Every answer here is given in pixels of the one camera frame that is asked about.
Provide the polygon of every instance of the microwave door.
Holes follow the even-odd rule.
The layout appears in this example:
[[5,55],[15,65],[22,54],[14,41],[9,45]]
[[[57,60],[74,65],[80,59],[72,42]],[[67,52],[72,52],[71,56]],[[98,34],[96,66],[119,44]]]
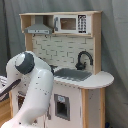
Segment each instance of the microwave door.
[[78,16],[76,15],[56,15],[56,33],[78,33]]

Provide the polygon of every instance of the toy kitchen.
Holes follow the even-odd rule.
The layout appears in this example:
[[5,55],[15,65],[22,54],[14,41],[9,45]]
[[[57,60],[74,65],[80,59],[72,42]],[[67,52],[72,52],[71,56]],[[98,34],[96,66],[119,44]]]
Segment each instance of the toy kitchen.
[[[101,71],[101,11],[20,14],[27,51],[54,69],[54,85],[41,128],[104,128],[105,87],[114,77]],[[30,78],[10,93],[12,117],[19,111]]]

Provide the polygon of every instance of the handle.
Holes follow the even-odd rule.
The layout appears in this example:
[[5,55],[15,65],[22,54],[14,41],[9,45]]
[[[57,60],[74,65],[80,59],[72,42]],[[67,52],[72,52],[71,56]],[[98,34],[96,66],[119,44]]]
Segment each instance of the handle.
[[55,17],[54,18],[54,29],[55,29],[55,31],[58,31],[58,28],[57,28],[57,26],[56,26],[56,22],[58,21],[58,17]]
[[49,108],[48,108],[48,112],[47,112],[47,117],[49,120],[51,120],[51,115],[50,115],[50,104],[49,104]]

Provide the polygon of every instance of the countertop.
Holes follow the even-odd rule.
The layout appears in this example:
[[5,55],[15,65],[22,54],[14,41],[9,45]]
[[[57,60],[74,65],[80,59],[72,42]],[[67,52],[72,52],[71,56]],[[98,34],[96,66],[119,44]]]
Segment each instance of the countertop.
[[[54,69],[54,71],[56,72],[61,68],[62,67],[57,67]],[[111,85],[114,81],[114,77],[110,73],[100,71],[96,75],[92,74],[90,77],[88,77],[84,81],[72,81],[72,80],[58,78],[58,77],[54,77],[54,81],[70,84],[70,85],[77,86],[79,88],[84,88],[84,89],[96,89],[96,88],[103,88]]]

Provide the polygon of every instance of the toy sink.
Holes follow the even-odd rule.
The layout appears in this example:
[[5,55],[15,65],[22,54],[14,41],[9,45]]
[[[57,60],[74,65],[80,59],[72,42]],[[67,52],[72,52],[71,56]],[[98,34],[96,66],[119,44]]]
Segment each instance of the toy sink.
[[69,69],[69,68],[62,68],[56,71],[54,74],[55,77],[73,80],[73,81],[84,81],[91,75],[92,75],[91,72]]

